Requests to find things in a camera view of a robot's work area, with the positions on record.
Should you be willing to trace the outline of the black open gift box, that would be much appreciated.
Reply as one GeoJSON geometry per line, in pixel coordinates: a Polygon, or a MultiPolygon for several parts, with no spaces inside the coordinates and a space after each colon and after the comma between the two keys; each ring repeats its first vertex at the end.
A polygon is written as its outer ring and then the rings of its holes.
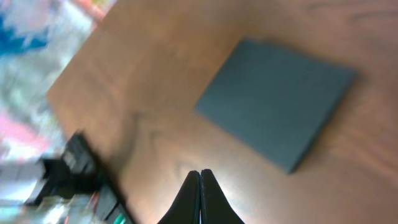
{"type": "Polygon", "coordinates": [[[242,40],[195,109],[290,173],[356,76],[356,70],[287,47],[242,40]]]}

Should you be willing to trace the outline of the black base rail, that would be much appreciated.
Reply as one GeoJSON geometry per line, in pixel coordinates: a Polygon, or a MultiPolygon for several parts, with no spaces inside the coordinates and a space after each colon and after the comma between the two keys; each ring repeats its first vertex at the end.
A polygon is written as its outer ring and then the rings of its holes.
{"type": "Polygon", "coordinates": [[[42,205],[52,197],[64,200],[89,196],[86,207],[91,207],[99,220],[105,223],[136,223],[127,209],[127,203],[109,169],[94,153],[83,133],[75,133],[58,158],[39,159],[44,167],[41,180],[44,186],[27,204],[42,205]]]}

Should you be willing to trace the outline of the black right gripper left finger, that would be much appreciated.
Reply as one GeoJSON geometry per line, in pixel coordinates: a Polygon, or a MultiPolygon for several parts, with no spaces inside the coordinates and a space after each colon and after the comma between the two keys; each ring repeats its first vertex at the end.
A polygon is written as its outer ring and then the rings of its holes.
{"type": "Polygon", "coordinates": [[[177,196],[158,224],[200,223],[200,174],[192,170],[186,176],[177,196]]]}

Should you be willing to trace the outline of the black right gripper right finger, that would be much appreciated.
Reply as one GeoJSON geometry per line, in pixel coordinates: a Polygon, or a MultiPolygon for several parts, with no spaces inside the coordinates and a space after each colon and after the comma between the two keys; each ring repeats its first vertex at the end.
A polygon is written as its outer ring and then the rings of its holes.
{"type": "Polygon", "coordinates": [[[225,197],[210,169],[201,171],[201,222],[203,224],[244,224],[225,197]]]}

